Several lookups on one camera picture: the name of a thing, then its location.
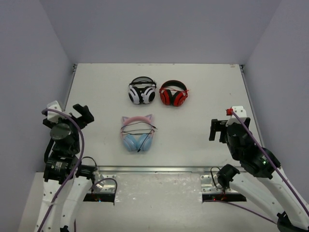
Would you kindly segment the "pink blue cat-ear headphones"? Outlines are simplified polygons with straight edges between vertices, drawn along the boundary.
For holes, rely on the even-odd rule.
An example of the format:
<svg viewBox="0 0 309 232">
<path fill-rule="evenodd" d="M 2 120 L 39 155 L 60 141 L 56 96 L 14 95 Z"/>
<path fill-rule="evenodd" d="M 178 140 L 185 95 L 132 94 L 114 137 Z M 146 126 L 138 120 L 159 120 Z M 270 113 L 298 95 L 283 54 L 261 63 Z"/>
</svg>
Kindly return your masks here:
<svg viewBox="0 0 309 232">
<path fill-rule="evenodd" d="M 153 115 L 146 116 L 133 116 L 127 117 L 123 116 L 121 118 L 122 126 L 120 128 L 120 135 L 123 141 L 124 146 L 129 152 L 137 151 L 144 152 L 148 151 L 152 145 L 153 136 L 156 127 L 152 124 Z M 142 133 L 134 133 L 133 130 L 126 131 L 126 128 L 138 123 L 143 123 L 149 126 L 148 129 L 145 129 Z"/>
</svg>

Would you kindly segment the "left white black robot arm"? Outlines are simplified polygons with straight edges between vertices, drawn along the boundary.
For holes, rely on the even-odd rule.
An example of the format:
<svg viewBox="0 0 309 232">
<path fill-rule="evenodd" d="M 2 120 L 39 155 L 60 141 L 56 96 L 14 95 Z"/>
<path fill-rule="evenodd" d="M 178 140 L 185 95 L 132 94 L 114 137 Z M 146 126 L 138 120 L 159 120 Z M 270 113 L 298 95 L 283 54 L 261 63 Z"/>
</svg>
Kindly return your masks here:
<svg viewBox="0 0 309 232">
<path fill-rule="evenodd" d="M 95 181 L 96 167 L 82 164 L 82 129 L 94 122 L 94 116 L 86 105 L 75 104 L 73 108 L 79 117 L 64 112 L 57 101 L 42 110 L 50 141 L 44 154 L 43 194 L 36 232 L 74 232 L 78 210 Z"/>
</svg>

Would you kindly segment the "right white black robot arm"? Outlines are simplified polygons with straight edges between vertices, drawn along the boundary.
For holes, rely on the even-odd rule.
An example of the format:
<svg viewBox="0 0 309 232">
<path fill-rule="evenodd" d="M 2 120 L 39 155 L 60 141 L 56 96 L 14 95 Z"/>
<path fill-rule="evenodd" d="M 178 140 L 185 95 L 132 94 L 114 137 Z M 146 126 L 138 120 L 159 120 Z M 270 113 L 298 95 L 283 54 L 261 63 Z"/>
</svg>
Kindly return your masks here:
<svg viewBox="0 0 309 232">
<path fill-rule="evenodd" d="M 249 130 L 251 119 L 231 115 L 229 120 L 211 120 L 210 137 L 217 132 L 219 141 L 226 144 L 232 158 L 267 190 L 261 190 L 246 180 L 240 171 L 227 164 L 217 173 L 218 184 L 223 189 L 233 188 L 262 209 L 281 232 L 307 232 L 309 230 L 309 205 L 299 195 L 284 173 L 279 160 L 254 138 Z"/>
</svg>

